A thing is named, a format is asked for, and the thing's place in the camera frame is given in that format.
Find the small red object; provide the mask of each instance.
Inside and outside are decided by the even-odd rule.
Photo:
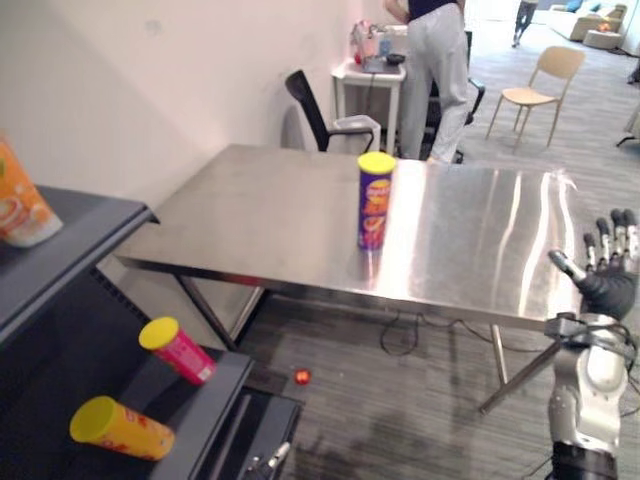
[[[307,385],[311,381],[311,371],[306,368],[296,370],[293,377],[298,385]]]

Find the table surface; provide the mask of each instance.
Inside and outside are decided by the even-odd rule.
[[[577,311],[551,248],[581,252],[585,216],[562,174],[401,160],[383,249],[356,246],[353,156],[231,146],[116,254],[165,273],[357,306],[542,329]]]
[[[400,84],[407,76],[407,70],[403,64],[398,65],[399,73],[376,73],[373,78],[374,84]],[[362,67],[352,59],[348,58],[342,64],[337,66],[331,71],[331,75],[334,78],[342,80],[361,80],[370,82],[371,73],[365,73],[362,71]]]
[[[64,223],[31,248],[0,242],[0,342],[85,268],[95,265],[151,211],[141,202],[38,187]]]

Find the black chair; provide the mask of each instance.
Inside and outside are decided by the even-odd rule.
[[[468,49],[467,49],[467,65],[468,65],[470,62],[470,56],[471,56],[471,41],[473,39],[473,33],[466,32],[466,34],[467,34],[467,45],[468,45]],[[482,103],[482,99],[484,98],[484,94],[486,93],[486,90],[487,90],[485,85],[481,81],[475,78],[469,77],[469,83],[476,88],[478,93],[476,94],[476,100],[473,104],[473,108],[471,109],[471,111],[469,111],[469,113],[467,113],[467,119],[464,123],[465,126],[471,125],[473,123],[475,119],[475,114],[478,111],[478,108],[480,108],[480,104]],[[433,83],[433,87],[431,88],[431,94],[429,96],[428,112],[429,113],[427,115],[426,128],[429,129],[429,132],[428,133],[425,132],[425,136],[422,139],[423,148],[425,147],[425,145],[429,145],[429,146],[433,145],[436,135],[438,134],[438,129],[440,128],[440,120],[442,119],[442,110],[440,109],[440,93],[438,92],[438,85],[436,85],[435,82]],[[462,153],[460,150],[456,150],[455,163],[460,164],[463,161],[464,161],[464,153]]]
[[[331,137],[335,135],[369,135],[371,138],[369,139],[367,148],[365,148],[362,153],[369,151],[369,147],[371,147],[371,143],[373,142],[373,129],[369,127],[359,127],[327,130],[324,120],[322,119],[320,109],[318,108],[318,103],[313,96],[307,77],[302,70],[298,70],[297,72],[289,75],[284,84],[291,96],[300,103],[300,106],[304,111],[304,115],[307,117],[307,121],[309,122],[309,126],[311,127],[311,131],[313,132],[313,136],[318,144],[319,151],[326,152],[329,147]]]

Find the white side table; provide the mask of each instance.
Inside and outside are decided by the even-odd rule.
[[[400,65],[400,72],[397,74],[376,73],[375,78],[371,78],[371,73],[364,73],[362,67],[357,65],[353,59],[345,60],[342,65],[336,67],[331,72],[336,89],[336,113],[338,118],[345,116],[345,85],[359,85],[361,87],[384,87],[391,90],[391,100],[389,102],[389,120],[387,123],[387,145],[386,151],[393,155],[393,147],[396,137],[396,126],[398,121],[398,110],[400,107],[400,87],[407,77],[404,65]]]
[[[599,32],[598,30],[589,30],[582,41],[583,45],[593,48],[601,48],[603,50],[611,50],[616,48],[622,36],[616,32]]]

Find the wooden chair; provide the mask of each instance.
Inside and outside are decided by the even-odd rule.
[[[531,80],[529,80],[529,86],[507,88],[502,91],[502,95],[500,96],[500,100],[498,100],[498,105],[496,106],[496,111],[493,114],[493,118],[491,119],[491,124],[489,125],[489,130],[487,131],[487,136],[485,137],[485,139],[489,138],[489,135],[491,134],[491,129],[493,128],[493,124],[496,121],[496,117],[498,116],[498,110],[500,110],[500,105],[502,105],[502,100],[506,99],[507,101],[514,103],[520,107],[518,110],[518,116],[516,117],[516,122],[513,125],[514,131],[516,131],[518,128],[518,122],[520,121],[522,109],[527,109],[527,113],[524,117],[524,122],[522,122],[522,127],[520,128],[520,132],[518,134],[518,140],[516,140],[516,145],[515,147],[513,147],[514,151],[518,148],[518,145],[520,145],[524,127],[527,125],[527,120],[529,120],[529,115],[531,114],[531,110],[533,109],[533,107],[555,103],[556,115],[553,119],[553,126],[551,127],[551,134],[549,135],[547,147],[551,145],[551,140],[553,139],[553,134],[558,123],[560,109],[562,108],[562,103],[564,102],[564,96],[569,89],[571,80],[573,80],[573,77],[580,68],[580,65],[582,65],[584,57],[584,52],[566,47],[549,47],[544,52],[542,52],[542,55],[540,55],[540,58],[538,59],[536,69],[531,76]],[[566,81],[564,89],[562,91],[562,95],[560,97],[550,97],[548,95],[537,92],[532,88],[533,81],[535,80],[539,71],[543,71],[551,76]]]

